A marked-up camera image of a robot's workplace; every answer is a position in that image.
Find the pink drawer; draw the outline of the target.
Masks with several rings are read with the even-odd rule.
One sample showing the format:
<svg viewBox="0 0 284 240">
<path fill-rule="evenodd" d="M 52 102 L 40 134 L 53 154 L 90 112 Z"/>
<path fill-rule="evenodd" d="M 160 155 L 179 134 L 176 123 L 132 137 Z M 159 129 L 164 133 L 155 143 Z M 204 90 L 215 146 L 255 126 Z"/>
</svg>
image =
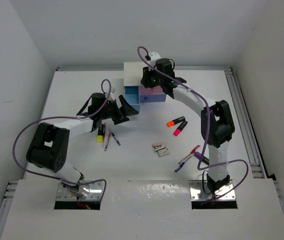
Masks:
<svg viewBox="0 0 284 240">
<path fill-rule="evenodd" d="M 140 95 L 153 95 L 153 94 L 164 94 L 164 92 L 160 86 L 156 86 L 153 88 L 146 88 L 143 85 L 140 85 L 139 94 Z"/>
</svg>

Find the light blue drawer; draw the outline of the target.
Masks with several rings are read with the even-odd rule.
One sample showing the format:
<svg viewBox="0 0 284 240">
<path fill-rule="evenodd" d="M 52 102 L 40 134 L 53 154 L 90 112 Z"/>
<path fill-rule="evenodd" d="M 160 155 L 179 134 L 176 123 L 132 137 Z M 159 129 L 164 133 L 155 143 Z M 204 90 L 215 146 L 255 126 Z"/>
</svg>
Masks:
<svg viewBox="0 0 284 240">
<path fill-rule="evenodd" d="M 124 87 L 125 100 L 138 112 L 140 111 L 140 92 L 139 86 Z"/>
</svg>

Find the yellow highlighter marker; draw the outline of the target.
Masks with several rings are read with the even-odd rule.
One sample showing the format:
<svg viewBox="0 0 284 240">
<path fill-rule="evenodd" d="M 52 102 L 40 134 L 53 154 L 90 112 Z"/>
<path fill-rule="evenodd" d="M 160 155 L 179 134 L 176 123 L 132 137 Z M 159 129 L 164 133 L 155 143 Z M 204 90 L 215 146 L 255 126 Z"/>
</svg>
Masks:
<svg viewBox="0 0 284 240">
<path fill-rule="evenodd" d="M 96 142 L 97 143 L 102 143 L 103 142 L 103 124 L 101 124 L 99 127 L 98 127 L 98 130 L 97 130 L 97 137 L 96 137 Z"/>
</svg>

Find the pink stapler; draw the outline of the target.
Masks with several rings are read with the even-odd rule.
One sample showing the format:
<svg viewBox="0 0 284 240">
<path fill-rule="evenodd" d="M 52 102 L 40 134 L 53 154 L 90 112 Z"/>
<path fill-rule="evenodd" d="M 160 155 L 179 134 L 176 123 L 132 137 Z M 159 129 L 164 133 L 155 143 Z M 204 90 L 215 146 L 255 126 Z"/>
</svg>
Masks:
<svg viewBox="0 0 284 240">
<path fill-rule="evenodd" d="M 154 152 L 157 152 L 159 150 L 165 149 L 166 143 L 165 142 L 155 142 L 152 144 L 152 148 Z"/>
</svg>

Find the orange highlighter marker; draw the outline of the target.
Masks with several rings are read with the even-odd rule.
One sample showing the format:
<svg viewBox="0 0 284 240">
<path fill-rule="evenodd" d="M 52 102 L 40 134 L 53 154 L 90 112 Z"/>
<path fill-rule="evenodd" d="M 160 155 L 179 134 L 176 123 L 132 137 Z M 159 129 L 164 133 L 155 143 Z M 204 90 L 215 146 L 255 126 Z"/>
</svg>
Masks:
<svg viewBox="0 0 284 240">
<path fill-rule="evenodd" d="M 169 122 L 166 123 L 166 125 L 170 128 L 178 123 L 182 123 L 183 121 L 185 121 L 185 117 L 184 116 L 181 116 L 181 117 L 178 117 L 176 119 L 173 119 Z"/>
</svg>

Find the purple highlighter marker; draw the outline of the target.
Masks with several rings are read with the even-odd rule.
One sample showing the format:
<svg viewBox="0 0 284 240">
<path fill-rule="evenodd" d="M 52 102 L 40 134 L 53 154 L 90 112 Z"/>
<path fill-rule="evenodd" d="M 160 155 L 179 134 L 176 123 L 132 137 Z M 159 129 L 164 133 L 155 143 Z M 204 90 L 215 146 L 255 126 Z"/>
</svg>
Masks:
<svg viewBox="0 0 284 240">
<path fill-rule="evenodd" d="M 194 156 L 198 159 L 198 160 L 200 160 L 200 158 L 201 158 L 201 153 L 200 152 L 195 152 L 194 153 Z M 209 165 L 210 164 L 210 160 L 206 157 L 206 156 L 203 156 L 202 157 L 202 162 L 205 164 L 205 165 Z"/>
</svg>

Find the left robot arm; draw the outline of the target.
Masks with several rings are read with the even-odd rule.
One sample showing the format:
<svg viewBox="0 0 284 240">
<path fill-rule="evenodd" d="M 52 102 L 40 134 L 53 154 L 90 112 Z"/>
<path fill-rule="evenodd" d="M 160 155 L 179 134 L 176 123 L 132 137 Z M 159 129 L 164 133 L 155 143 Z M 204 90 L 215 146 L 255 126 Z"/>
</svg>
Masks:
<svg viewBox="0 0 284 240">
<path fill-rule="evenodd" d="M 118 98 L 120 107 L 106 93 L 96 92 L 89 97 L 91 103 L 86 102 L 77 117 L 54 124 L 40 123 L 27 150 L 26 160 L 50 171 L 54 178 L 69 186 L 78 185 L 83 175 L 67 162 L 69 140 L 97 130 L 103 125 L 103 120 L 111 119 L 118 125 L 139 114 L 123 95 Z"/>
</svg>

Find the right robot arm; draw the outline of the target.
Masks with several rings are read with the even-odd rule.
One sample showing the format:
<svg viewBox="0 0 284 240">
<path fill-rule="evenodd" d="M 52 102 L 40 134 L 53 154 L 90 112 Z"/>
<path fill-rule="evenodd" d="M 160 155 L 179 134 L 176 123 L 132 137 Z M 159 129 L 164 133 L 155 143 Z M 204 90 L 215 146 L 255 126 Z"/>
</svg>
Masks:
<svg viewBox="0 0 284 240">
<path fill-rule="evenodd" d="M 230 181 L 228 172 L 228 147 L 235 132 L 235 125 L 227 101 L 215 101 L 196 93 L 187 85 L 187 81 L 176 77 L 172 63 L 167 58 L 149 63 L 142 69 L 140 83 L 145 88 L 161 87 L 172 99 L 179 101 L 193 110 L 201 123 L 203 148 L 208 148 L 209 166 L 207 168 L 207 187 L 214 194 Z"/>
</svg>

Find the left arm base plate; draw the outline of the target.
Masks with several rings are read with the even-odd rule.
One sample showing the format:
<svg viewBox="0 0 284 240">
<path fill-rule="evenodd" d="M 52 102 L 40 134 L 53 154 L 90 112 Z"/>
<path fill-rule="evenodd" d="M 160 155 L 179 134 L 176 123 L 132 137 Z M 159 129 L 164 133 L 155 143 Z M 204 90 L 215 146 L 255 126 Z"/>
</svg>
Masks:
<svg viewBox="0 0 284 240">
<path fill-rule="evenodd" d="M 94 183 L 69 186 L 65 183 L 60 183 L 57 189 L 57 201 L 99 201 L 104 193 L 105 183 L 97 181 Z"/>
</svg>

